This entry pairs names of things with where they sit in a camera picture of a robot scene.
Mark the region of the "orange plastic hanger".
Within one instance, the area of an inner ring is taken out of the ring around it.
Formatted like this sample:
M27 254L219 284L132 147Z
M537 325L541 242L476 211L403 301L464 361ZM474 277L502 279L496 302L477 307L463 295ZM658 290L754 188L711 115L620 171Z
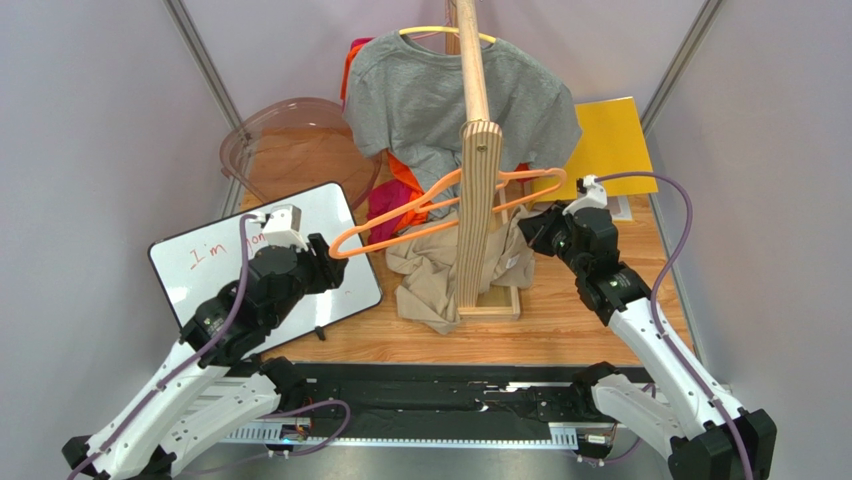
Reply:
M526 202L538 199L539 197L545 194L555 192L562 185L564 185L568 179L567 173L561 168L535 169L516 172L499 172L497 174L498 183L496 184L495 190L498 192L504 190L508 186L509 182L512 180L536 179L540 177L555 178L556 183L540 192L529 194L511 202L504 201L502 203L499 203L497 206L493 206L490 209L490 213L502 213L505 210L509 210ZM411 234L398 236L384 242L378 242L346 251L341 250L341 247L349 238L359 236L362 232L371 230L372 228L382 223L388 222L395 217L402 216L409 211L414 211L416 213L428 213L438 208L444 208L458 204L460 201L460 197L437 203L433 202L433 199L440 192L446 190L451 186L459 184L461 180L462 171L460 169L452 171L450 174L442 177L431 189L425 192L423 196L418 197L417 199L412 200L406 204L403 204L400 207L397 207L389 212L386 212L383 215L377 216L363 225L356 225L344 231L331 242L329 246L329 255L334 259L348 259L356 255L367 254L377 250L386 249L393 245L411 241L426 235L437 233L439 231L443 231L451 227L457 226L459 224L459 221L455 220L451 222L441 223L433 227L425 228L423 230L413 232Z

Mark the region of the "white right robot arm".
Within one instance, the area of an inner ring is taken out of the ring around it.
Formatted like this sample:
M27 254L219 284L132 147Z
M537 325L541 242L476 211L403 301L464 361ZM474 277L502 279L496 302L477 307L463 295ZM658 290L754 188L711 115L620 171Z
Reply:
M674 479L766 479L777 426L715 380L665 319L652 290L620 259L608 210L574 213L556 204L519 221L528 246L561 260L583 304L637 356L665 399L601 362L574 378L588 409L630 429L668 464Z

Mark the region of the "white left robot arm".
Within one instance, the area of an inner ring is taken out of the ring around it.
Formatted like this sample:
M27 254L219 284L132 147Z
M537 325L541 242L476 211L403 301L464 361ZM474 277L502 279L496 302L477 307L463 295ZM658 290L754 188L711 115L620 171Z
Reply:
M320 234L304 246L243 250L237 280L204 301L166 359L131 403L91 436L62 448L70 478L173 479L242 425L277 412L298 416L306 380L287 359L255 360L235 392L188 414L213 383L238 366L306 296L341 287L348 262Z

